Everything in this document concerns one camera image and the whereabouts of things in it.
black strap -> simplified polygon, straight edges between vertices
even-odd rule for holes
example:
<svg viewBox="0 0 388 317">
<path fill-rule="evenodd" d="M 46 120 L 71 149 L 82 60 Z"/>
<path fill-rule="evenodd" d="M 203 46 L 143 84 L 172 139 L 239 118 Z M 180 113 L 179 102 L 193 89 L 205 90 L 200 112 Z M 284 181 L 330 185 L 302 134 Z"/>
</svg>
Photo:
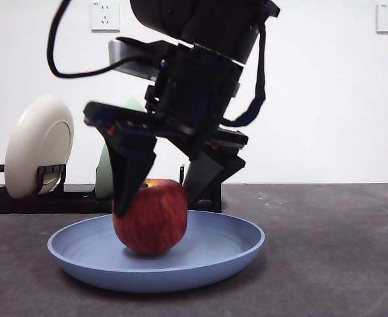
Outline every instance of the black strap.
<svg viewBox="0 0 388 317">
<path fill-rule="evenodd" d="M 255 83 L 255 98 L 249 105 L 248 109 L 234 121 L 222 119 L 222 125 L 226 127 L 245 127 L 249 125 L 258 116 L 261 106 L 266 100 L 265 84 L 265 46 L 266 46 L 266 26 L 265 21 L 269 15 L 264 14 L 259 19 L 260 31 L 260 50 L 259 50 L 259 66 L 257 68 L 257 81 Z"/>
</svg>

white plate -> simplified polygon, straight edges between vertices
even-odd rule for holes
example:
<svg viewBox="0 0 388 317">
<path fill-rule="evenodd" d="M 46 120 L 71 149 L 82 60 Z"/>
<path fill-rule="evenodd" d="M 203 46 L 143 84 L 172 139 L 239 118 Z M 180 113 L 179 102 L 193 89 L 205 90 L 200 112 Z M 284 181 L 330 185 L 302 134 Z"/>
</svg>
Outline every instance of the white plate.
<svg viewBox="0 0 388 317">
<path fill-rule="evenodd" d="M 74 125 L 66 105 L 54 96 L 35 100 L 19 119 L 5 157 L 5 183 L 12 198 L 36 189 L 37 167 L 66 164 L 73 144 Z M 59 173 L 46 175 L 39 194 L 50 191 Z"/>
<path fill-rule="evenodd" d="M 48 249 L 62 269 L 97 287 L 130 293 L 181 291 L 221 281 L 249 264 L 265 233 L 241 218 L 188 211 L 187 231 L 171 250 L 141 256 L 116 237 L 112 216 L 92 218 L 53 234 Z"/>
</svg>

dish rack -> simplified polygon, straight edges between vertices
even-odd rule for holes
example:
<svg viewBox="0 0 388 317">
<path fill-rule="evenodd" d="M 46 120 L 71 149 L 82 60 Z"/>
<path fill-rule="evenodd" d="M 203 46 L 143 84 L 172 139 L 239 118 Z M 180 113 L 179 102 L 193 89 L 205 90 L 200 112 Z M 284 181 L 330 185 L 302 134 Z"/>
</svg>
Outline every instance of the dish rack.
<svg viewBox="0 0 388 317">
<path fill-rule="evenodd" d="M 0 165 L 0 173 L 3 173 L 5 165 Z M 65 190 L 66 164 L 40 166 L 36 173 L 36 189 L 28 197 L 21 199 L 12 198 L 6 186 L 0 186 L 0 214 L 7 213 L 111 213 L 112 198 L 96 199 L 94 189 L 91 191 L 67 191 Z M 60 173 L 60 181 L 50 192 L 39 195 L 43 187 L 44 175 Z M 184 179 L 184 166 L 179 170 L 179 182 Z M 200 211 L 222 212 L 220 186 L 208 197 L 201 198 L 197 203 L 189 206 L 189 209 Z"/>
</svg>

plate rim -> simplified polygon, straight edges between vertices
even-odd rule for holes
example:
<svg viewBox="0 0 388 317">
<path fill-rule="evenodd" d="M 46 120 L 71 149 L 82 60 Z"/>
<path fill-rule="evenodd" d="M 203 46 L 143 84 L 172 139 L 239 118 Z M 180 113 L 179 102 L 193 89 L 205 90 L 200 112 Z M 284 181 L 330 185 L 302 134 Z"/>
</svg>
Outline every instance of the plate rim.
<svg viewBox="0 0 388 317">
<path fill-rule="evenodd" d="M 261 229 L 259 226 L 257 226 L 255 223 L 252 223 L 251 221 L 245 220 L 245 219 L 240 218 L 240 217 L 232 216 L 232 215 L 227 215 L 227 214 L 224 214 L 224 213 L 211 213 L 210 211 L 199 211 L 199 210 L 188 210 L 188 211 L 189 212 L 194 212 L 194 213 L 214 214 L 214 215 L 234 218 L 234 219 L 246 222 L 249 225 L 252 225 L 254 228 L 256 228 L 259 231 L 260 239 L 259 239 L 258 243 L 256 243 L 250 249 L 248 249 L 248 250 L 246 250 L 246 251 L 244 251 L 242 253 L 236 254 L 235 256 L 230 256 L 229 258 L 224 258 L 224 259 L 222 259 L 220 261 L 215 261 L 215 262 L 212 262 L 210 264 L 205 264 L 205 265 L 187 265 L 187 266 L 181 266 L 181 267 L 169 267 L 169 268 L 162 268 L 162 269 L 105 269 L 104 267 L 99 267 L 99 266 L 96 266 L 96 265 L 81 264 L 79 262 L 76 262 L 74 260 L 66 258 L 65 256 L 62 256 L 61 254 L 56 252 L 56 250 L 52 246 L 53 240 L 61 232 L 65 231 L 65 230 L 67 230 L 67 229 L 69 229 L 69 228 L 71 228 L 73 226 L 79 225 L 81 223 L 85 223 L 86 221 L 93 221 L 94 219 L 100 219 L 100 218 L 105 218 L 105 217 L 111 217 L 112 216 L 112 214 L 108 214 L 108 215 L 102 215 L 102 216 L 98 216 L 98 217 L 93 217 L 93 218 L 81 220 L 81 221 L 78 221 L 76 223 L 72 223 L 70 225 L 67 225 L 66 227 L 63 227 L 62 229 L 59 229 L 58 231 L 56 231 L 55 233 L 53 233 L 50 236 L 50 238 L 48 240 L 48 250 L 52 254 L 52 256 L 54 256 L 57 260 L 61 260 L 62 262 L 65 262 L 67 264 L 72 264 L 74 266 L 85 268 L 85 269 L 94 269 L 96 271 L 103 271 L 103 272 L 108 272 L 108 273 L 111 273 L 111 272 L 113 272 L 113 273 L 163 273 L 163 272 L 187 271 L 187 270 L 190 270 L 190 269 L 201 269 L 201 268 L 204 268 L 204 267 L 210 267 L 210 266 L 224 264 L 226 262 L 234 261 L 236 259 L 243 258 L 243 257 L 245 257 L 248 254 L 254 253 L 254 251 L 256 251 L 257 249 L 262 247 L 262 245 L 265 242 L 266 234 L 265 234 L 264 230 Z"/>
</svg>

white wall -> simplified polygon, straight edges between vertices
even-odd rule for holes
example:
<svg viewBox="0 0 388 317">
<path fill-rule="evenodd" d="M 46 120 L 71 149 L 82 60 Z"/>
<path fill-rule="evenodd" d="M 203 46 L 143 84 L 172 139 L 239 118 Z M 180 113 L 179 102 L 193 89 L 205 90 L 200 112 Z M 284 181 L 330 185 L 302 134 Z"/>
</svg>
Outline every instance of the white wall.
<svg viewBox="0 0 388 317">
<path fill-rule="evenodd" d="M 35 98 L 54 94 L 71 108 L 75 144 L 68 183 L 93 183 L 102 140 L 82 122 L 89 100 L 122 105 L 143 100 L 148 82 L 118 72 L 88 79 L 55 78 L 46 42 L 59 0 L 0 0 L 0 163 L 20 114 Z M 267 23 L 267 102 L 242 132 L 247 166 L 235 183 L 388 182 L 388 35 L 375 33 L 373 0 L 278 0 L 279 19 Z M 57 37 L 63 71 L 108 63 L 107 44 L 119 34 L 92 34 L 90 0 L 74 0 Z M 145 42 L 166 38 L 137 22 L 121 1 L 121 34 Z M 227 111 L 241 113 L 253 98 L 256 45 L 242 88 Z M 187 159 L 165 140 L 151 177 L 178 178 Z"/>
</svg>

